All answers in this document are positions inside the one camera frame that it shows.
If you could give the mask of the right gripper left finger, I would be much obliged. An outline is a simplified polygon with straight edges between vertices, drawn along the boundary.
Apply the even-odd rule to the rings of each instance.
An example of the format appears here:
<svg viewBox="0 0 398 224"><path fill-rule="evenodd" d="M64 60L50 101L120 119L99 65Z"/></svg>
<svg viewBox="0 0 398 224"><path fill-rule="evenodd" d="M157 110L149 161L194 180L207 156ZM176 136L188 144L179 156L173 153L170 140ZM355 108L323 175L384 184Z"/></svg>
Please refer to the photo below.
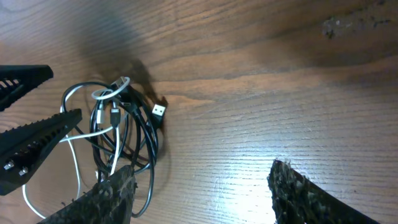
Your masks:
<svg viewBox="0 0 398 224"><path fill-rule="evenodd" d="M123 166L106 180L51 216L43 224L126 224L136 189L134 170Z"/></svg>

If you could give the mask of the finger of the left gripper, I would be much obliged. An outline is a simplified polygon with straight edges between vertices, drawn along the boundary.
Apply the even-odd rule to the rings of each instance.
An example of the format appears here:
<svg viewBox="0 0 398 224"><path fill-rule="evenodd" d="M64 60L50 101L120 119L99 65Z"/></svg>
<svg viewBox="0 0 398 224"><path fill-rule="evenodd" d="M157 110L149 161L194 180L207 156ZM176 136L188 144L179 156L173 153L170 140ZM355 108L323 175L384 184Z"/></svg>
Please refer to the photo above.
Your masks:
<svg viewBox="0 0 398 224"><path fill-rule="evenodd" d="M1 195L26 184L81 120L81 110L75 109L1 133Z"/></svg>
<svg viewBox="0 0 398 224"><path fill-rule="evenodd" d="M51 78L48 65L1 65L1 111Z"/></svg>

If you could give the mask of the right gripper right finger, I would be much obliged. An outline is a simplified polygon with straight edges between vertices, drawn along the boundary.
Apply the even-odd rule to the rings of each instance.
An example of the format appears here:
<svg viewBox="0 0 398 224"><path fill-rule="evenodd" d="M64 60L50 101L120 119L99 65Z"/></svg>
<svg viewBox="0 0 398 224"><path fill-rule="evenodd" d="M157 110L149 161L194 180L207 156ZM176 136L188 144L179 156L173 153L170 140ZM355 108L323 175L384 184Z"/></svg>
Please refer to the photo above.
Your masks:
<svg viewBox="0 0 398 224"><path fill-rule="evenodd" d="M277 223L378 224L291 168L275 160L267 177Z"/></svg>

